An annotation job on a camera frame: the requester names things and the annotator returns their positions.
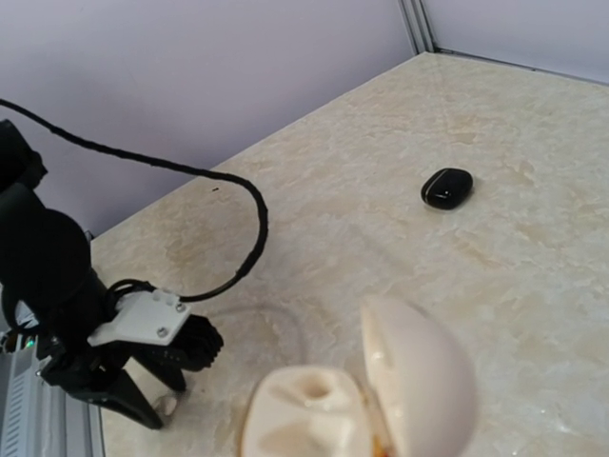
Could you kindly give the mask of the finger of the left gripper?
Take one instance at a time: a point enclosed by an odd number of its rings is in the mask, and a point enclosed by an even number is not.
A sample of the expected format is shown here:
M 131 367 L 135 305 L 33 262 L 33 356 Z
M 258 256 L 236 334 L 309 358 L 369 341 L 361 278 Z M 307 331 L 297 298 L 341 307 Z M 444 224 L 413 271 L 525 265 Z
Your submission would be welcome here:
M 186 378 L 179 368 L 158 362 L 145 354 L 135 354 L 132 358 L 170 390 L 187 390 Z
M 92 400 L 96 406 L 116 412 L 140 426 L 149 429 L 163 427 L 162 419 L 123 369 L 97 374 Z

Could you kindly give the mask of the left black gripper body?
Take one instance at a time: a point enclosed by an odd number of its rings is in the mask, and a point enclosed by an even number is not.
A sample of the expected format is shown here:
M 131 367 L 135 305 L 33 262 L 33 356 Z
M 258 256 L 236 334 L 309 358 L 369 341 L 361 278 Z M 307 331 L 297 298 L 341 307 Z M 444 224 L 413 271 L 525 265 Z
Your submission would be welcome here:
M 97 347 L 84 343 L 78 348 L 67 348 L 57 336 L 43 332 L 38 338 L 36 355 L 46 362 L 40 375 L 47 384 L 59 387 L 76 400 L 95 405 L 92 388 L 97 374 L 124 369 L 130 349 L 125 342 Z

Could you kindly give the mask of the white earbud charging case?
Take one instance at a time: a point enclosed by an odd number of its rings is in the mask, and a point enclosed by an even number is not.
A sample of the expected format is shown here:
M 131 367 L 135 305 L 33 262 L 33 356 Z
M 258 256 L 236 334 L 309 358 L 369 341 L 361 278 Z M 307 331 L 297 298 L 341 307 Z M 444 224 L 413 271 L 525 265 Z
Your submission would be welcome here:
M 475 370 L 456 336 L 419 307 L 368 297 L 365 375 L 277 368 L 254 389 L 242 456 L 460 456 L 478 416 Z

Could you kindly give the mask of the black earbud charging case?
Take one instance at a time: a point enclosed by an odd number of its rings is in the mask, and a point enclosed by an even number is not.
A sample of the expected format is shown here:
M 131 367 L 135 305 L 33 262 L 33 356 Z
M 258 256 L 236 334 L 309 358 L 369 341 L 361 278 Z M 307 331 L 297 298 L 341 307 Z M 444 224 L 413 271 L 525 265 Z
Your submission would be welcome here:
M 422 186 L 422 201 L 432 209 L 453 210 L 462 205 L 474 187 L 473 175 L 464 169 L 436 171 Z

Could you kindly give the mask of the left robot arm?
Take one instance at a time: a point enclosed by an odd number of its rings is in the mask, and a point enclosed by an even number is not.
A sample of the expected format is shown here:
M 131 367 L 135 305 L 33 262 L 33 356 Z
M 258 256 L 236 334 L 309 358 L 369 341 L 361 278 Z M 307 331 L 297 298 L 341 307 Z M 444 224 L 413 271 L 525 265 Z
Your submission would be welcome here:
M 108 291 L 91 264 L 81 227 L 65 213 L 48 209 L 34 190 L 46 174 L 41 156 L 16 126 L 1 123 L 1 295 L 7 323 L 16 322 L 25 304 L 38 324 L 37 356 L 45 361 L 42 379 L 74 399 L 105 407 L 150 429 L 163 421 L 125 370 L 130 358 L 143 363 L 166 386 L 183 391 L 184 376 L 145 357 L 128 343 L 93 347 L 89 336 L 117 314 Z

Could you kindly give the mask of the front aluminium rail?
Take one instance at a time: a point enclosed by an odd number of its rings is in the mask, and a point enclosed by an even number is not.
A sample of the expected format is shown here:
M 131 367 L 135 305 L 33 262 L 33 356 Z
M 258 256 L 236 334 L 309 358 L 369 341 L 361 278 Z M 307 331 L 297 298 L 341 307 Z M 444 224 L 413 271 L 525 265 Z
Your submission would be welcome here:
M 1 334 L 1 454 L 104 456 L 100 408 L 46 384 L 41 367 L 33 338 Z

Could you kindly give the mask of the left aluminium frame post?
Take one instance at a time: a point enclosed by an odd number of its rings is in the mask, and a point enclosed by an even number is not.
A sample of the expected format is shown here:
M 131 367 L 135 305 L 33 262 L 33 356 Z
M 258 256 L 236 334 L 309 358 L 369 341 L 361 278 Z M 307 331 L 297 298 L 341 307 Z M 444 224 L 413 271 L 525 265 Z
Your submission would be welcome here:
M 435 52 L 437 46 L 424 10 L 423 1 L 399 0 L 399 5 L 414 52 L 416 54 Z

